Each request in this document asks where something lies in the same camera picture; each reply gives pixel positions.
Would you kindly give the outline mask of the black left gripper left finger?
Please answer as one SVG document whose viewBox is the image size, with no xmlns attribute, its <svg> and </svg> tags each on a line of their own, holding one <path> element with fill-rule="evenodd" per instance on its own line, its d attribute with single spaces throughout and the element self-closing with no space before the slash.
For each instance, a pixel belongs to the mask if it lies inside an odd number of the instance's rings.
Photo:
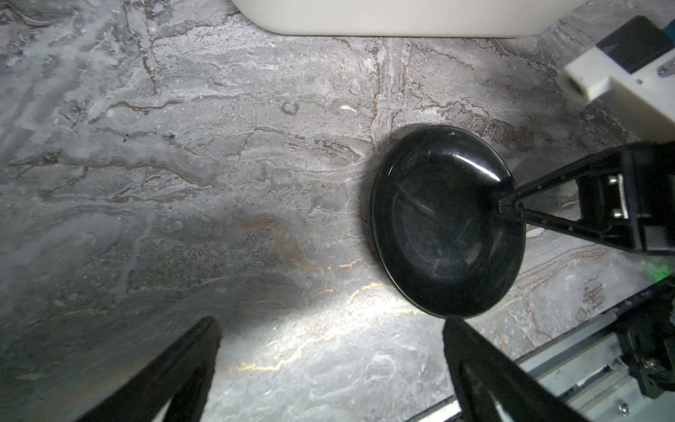
<svg viewBox="0 0 675 422">
<path fill-rule="evenodd" d="M 216 369 L 221 327 L 202 318 L 81 421 L 152 421 L 163 408 L 165 421 L 201 420 Z"/>
</svg>

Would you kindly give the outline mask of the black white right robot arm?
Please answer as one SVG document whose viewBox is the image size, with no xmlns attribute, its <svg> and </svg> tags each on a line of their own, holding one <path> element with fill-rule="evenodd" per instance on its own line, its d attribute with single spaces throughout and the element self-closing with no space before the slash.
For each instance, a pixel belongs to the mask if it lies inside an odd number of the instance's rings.
<svg viewBox="0 0 675 422">
<path fill-rule="evenodd" d="M 580 218 L 571 221 L 530 209 L 536 193 L 573 181 Z M 674 144 L 634 142 L 606 149 L 536 179 L 499 198 L 504 219 L 595 244 L 650 256 L 674 253 Z M 643 395 L 674 390 L 674 277 L 666 296 L 641 305 L 617 325 L 622 360 Z"/>
</svg>

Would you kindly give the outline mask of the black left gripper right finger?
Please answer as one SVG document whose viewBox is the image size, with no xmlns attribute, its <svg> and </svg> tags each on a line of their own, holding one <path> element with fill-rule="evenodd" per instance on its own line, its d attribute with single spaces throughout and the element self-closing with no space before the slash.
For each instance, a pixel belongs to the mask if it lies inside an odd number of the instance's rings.
<svg viewBox="0 0 675 422">
<path fill-rule="evenodd" d="M 444 354 L 464 421 L 584 421 L 461 318 L 448 318 Z"/>
</svg>

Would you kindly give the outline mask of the black round plate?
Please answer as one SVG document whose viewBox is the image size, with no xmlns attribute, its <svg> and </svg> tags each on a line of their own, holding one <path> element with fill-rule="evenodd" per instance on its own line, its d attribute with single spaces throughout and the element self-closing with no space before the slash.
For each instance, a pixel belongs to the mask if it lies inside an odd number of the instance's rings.
<svg viewBox="0 0 675 422">
<path fill-rule="evenodd" d="M 499 154 L 466 130 L 429 126 L 399 141 L 374 181 L 371 226 L 401 295 L 437 318 L 472 318 L 499 303 L 526 246 L 524 224 L 497 212 L 516 188 Z"/>
</svg>

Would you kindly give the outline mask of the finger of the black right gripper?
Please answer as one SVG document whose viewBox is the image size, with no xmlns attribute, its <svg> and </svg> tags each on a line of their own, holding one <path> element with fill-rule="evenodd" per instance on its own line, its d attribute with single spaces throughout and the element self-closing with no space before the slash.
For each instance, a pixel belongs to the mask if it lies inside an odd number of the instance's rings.
<svg viewBox="0 0 675 422">
<path fill-rule="evenodd" d="M 574 182 L 576 221 L 527 207 L 527 200 Z M 499 198 L 507 220 L 564 233 L 622 251 L 674 253 L 674 144 L 633 142 L 592 154 Z"/>
</svg>

